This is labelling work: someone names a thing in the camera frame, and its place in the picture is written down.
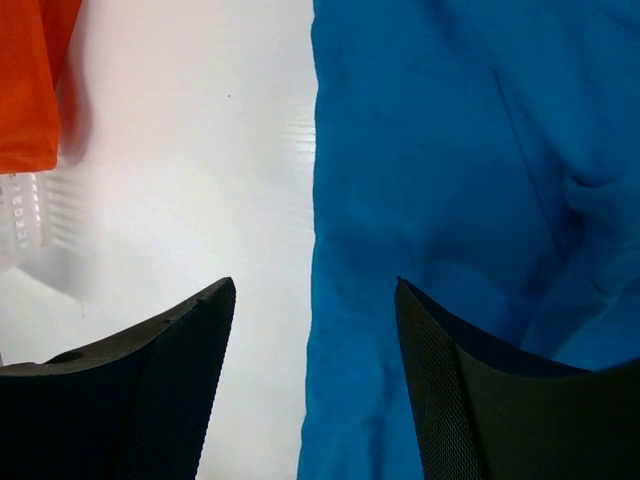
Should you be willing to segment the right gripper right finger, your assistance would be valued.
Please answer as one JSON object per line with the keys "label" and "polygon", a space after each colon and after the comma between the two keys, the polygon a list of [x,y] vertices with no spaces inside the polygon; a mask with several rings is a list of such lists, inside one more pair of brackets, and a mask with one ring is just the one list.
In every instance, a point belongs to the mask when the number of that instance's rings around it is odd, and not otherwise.
{"label": "right gripper right finger", "polygon": [[395,310],[426,478],[638,477],[637,361],[588,371],[545,359],[406,280]]}

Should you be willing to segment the blue t shirt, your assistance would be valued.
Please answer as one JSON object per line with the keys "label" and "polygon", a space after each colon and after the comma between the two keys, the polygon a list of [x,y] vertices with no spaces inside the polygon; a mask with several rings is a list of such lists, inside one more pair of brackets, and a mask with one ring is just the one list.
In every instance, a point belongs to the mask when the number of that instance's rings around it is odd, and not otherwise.
{"label": "blue t shirt", "polygon": [[317,1],[301,479],[422,474],[404,278],[589,370],[639,355],[639,5]]}

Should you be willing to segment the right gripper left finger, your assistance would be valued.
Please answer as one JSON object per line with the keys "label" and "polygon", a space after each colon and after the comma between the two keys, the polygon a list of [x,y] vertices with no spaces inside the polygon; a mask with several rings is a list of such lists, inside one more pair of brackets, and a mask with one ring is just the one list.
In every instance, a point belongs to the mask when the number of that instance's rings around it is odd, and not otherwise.
{"label": "right gripper left finger", "polygon": [[43,363],[1,370],[5,479],[192,479],[231,333],[223,278]]}

